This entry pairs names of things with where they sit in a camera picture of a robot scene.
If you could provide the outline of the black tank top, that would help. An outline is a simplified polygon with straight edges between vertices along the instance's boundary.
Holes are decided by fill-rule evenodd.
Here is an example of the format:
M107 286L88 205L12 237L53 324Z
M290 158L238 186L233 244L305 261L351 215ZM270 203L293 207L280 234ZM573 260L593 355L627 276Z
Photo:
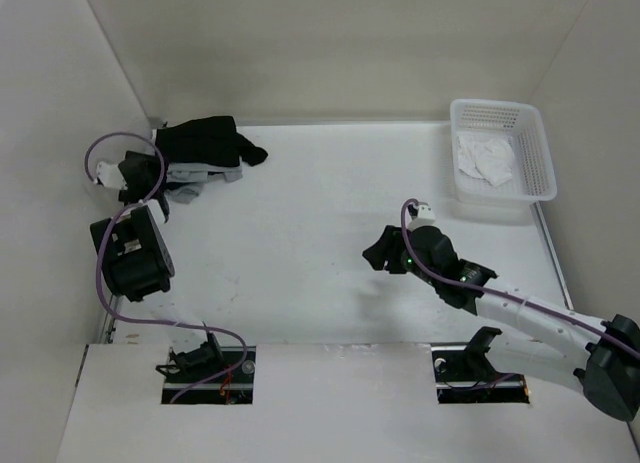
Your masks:
M232 116L193 119L157 129L153 139L168 170L241 173L243 165L260 165L268 152L242 135Z

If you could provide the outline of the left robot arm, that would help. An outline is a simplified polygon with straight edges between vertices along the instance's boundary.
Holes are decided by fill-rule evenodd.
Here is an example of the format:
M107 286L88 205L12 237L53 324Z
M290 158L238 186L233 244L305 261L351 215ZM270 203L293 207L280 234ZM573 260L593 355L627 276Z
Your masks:
M123 205L140 202L160 176L156 156L128 151L118 164L100 162L98 183L118 190ZM158 224L169 219L169 203L162 188L154 192L145 206L132 210L115 224L104 252L102 274L110 292L132 302L170 290L175 275L172 259L160 234ZM214 381L226 367L225 357L216 337L209 333L196 348L172 349L169 362L156 371L170 383Z

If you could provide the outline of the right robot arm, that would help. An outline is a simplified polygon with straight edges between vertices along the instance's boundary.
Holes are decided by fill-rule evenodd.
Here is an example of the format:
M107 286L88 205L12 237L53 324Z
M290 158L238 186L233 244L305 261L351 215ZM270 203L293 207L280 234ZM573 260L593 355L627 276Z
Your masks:
M460 258L434 226L386 226L362 253L375 271L411 274L447 305L493 321L468 343L464 367L483 379L517 373L582 394L607 416L631 422L639 411L639 326L617 314L603 320L556 308L498 274Z

